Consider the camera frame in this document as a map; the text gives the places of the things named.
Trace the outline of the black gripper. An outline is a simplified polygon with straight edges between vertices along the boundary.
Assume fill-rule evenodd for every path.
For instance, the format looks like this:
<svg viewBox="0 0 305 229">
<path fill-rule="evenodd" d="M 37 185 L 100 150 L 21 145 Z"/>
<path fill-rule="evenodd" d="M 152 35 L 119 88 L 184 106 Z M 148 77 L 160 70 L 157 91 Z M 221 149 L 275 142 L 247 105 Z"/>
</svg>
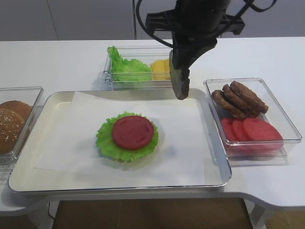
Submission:
<svg viewBox="0 0 305 229">
<path fill-rule="evenodd" d="M 159 41 L 161 38 L 155 32 L 169 31 L 174 46 L 192 45 L 186 49 L 173 48 L 174 69 L 189 69 L 199 57 L 216 46 L 217 37 L 225 32 L 238 35 L 245 27 L 241 19 L 245 6 L 233 16 L 226 13 L 230 3 L 229 0 L 177 0 L 174 9 L 148 13 L 145 32 Z"/>
</svg>

